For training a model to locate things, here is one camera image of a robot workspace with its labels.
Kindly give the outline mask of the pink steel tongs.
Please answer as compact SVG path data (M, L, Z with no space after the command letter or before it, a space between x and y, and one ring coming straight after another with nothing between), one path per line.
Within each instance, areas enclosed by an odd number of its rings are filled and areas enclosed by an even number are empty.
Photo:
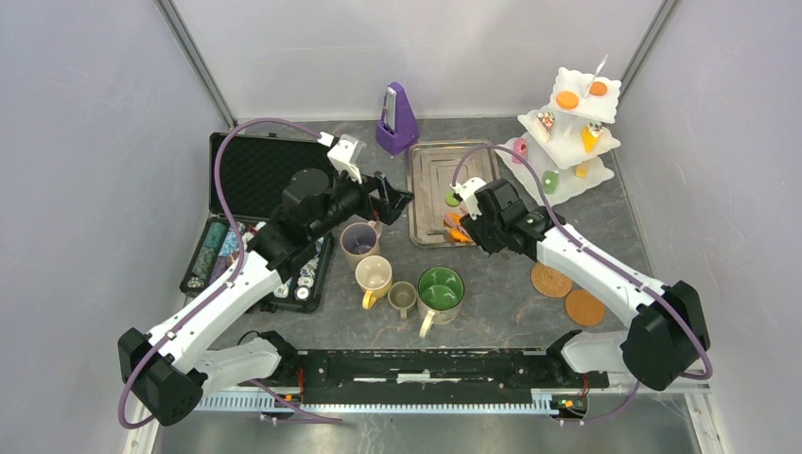
M458 243L472 242L472 238L462 227L461 217L459 214L455 212L447 212L444 215L444 226L446 227L446 233L452 241Z

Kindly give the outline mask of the orange fish cake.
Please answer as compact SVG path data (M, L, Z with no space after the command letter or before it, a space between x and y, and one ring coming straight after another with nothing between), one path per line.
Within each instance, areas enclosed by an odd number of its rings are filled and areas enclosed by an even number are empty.
M458 243L471 243L472 239L470 236L466 235L460 229L451 228L448 230L448 234L450 238Z
M447 212L443 217L443 222L446 227L449 228L461 228L462 217L456 212Z

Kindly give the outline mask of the green macaron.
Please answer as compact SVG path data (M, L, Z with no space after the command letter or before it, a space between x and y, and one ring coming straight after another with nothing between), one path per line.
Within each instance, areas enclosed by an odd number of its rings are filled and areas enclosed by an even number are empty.
M461 204L461 200L454 193L448 193L445 196L445 203L447 206L457 207Z

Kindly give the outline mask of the green swirl roll cake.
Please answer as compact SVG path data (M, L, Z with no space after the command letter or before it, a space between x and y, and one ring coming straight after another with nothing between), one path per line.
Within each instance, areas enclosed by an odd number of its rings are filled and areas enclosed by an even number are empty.
M545 194L554 194L560 184L558 171L547 170L541 176L541 183Z

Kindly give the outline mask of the pink cake piece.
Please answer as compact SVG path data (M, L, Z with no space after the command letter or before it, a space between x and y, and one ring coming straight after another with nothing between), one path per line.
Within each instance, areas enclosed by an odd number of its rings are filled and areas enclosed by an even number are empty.
M512 158L513 164L522 165L524 162L528 161L529 145L525 138L517 138L513 142L512 150L514 152L514 157Z

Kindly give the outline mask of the yellow rectangular cake bar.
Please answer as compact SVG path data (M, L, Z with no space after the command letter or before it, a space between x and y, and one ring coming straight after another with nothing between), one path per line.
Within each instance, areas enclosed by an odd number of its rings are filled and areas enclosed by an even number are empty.
M574 175L579 179L585 179L588 176L589 163L587 161L577 164L574 167Z

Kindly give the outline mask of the layered strawberry cake slice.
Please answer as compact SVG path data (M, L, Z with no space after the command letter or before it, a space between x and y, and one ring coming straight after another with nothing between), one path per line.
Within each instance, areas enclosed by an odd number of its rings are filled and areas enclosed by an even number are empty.
M556 117L553 112L543 111L536 115L536 125L547 139L552 136L555 121Z

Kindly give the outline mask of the yellow cake slice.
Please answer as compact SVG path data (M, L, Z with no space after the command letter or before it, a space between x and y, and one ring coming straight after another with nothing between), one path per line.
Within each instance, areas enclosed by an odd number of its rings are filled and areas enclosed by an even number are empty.
M581 139L583 142L584 151L591 153L598 145L604 133L604 126L602 123L589 122L581 131Z

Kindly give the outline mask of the orange sandwich cookie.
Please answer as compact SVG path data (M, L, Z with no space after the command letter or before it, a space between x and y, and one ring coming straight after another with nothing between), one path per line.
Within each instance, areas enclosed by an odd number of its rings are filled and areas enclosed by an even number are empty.
M571 91L562 91L555 97L557 106L564 110L573 110L579 105L579 97Z

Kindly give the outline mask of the small orange macaron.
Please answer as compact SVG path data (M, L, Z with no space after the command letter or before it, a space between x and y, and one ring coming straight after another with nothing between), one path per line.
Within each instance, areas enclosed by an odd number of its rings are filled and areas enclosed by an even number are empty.
M608 93L608 86L602 81L595 80L591 83L588 93L592 96L605 96Z

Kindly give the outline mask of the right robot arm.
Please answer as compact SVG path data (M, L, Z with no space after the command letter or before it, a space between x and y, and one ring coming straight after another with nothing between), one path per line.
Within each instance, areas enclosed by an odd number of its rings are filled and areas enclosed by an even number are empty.
M529 209L505 179L453 185L467 213L464 230L486 253L508 250L552 268L588 291L624 325L559 339L546 361L549 379L569 386L584 373L629 373L664 391L679 378L707 380L710 338L698 291L667 285L626 266L584 238L547 204Z

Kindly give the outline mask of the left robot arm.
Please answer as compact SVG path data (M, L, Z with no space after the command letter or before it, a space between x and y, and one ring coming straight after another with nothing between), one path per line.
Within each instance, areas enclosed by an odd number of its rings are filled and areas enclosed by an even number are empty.
M342 171L335 179L319 169L294 174L281 203L255 237L239 245L235 264L214 284L148 332L131 328L120 336L120 425L134 429L153 420L174 425L205 395L244 381L288 384L297 373L296 358L264 338L219 351L209 347L297 274L315 256L321 237L353 216L391 225L413 199L380 171L361 177Z

